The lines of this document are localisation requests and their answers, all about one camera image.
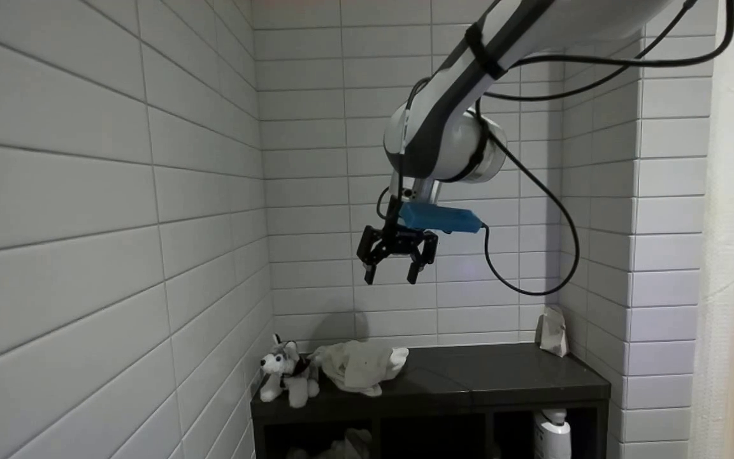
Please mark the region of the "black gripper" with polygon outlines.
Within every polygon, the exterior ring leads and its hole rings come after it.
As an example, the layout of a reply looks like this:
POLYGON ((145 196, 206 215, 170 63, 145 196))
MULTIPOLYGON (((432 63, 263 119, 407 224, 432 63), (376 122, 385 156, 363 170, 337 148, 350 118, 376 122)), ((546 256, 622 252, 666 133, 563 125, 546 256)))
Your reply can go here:
POLYGON ((414 257, 414 263, 407 268, 407 284, 419 284, 421 270, 427 264, 432 264, 437 257, 439 236, 434 233, 402 227, 400 224, 400 208, 402 208, 402 202, 390 199, 385 227, 383 230, 376 230, 376 227, 363 230, 356 257, 363 261, 367 285, 376 284, 378 264, 387 256, 410 256, 414 257))

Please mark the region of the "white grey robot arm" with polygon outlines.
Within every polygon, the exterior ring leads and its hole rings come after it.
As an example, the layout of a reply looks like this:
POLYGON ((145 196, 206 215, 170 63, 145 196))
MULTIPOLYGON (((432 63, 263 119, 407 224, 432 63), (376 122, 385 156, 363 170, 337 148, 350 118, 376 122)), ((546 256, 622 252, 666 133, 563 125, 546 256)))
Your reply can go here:
POLYGON ((390 256, 407 256, 407 280, 437 261, 441 233, 489 227, 469 208, 439 207, 441 183, 489 180, 509 148, 481 115, 485 92, 526 63, 568 60, 567 46, 622 37, 670 0, 495 0, 466 25, 434 74, 419 80, 387 119, 383 151, 392 166, 383 224, 365 227, 356 257, 365 280, 390 256))

